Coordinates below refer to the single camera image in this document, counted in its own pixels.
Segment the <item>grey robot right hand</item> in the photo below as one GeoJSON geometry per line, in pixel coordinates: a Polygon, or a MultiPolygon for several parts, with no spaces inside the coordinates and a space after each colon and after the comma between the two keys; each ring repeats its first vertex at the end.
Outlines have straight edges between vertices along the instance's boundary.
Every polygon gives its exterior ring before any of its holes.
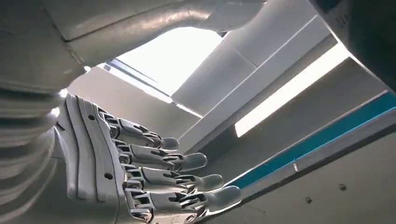
{"type": "Polygon", "coordinates": [[[3,0],[0,221],[189,224],[241,201],[174,138],[113,116],[67,88],[91,67],[175,28],[235,30],[260,0],[3,0]]]}

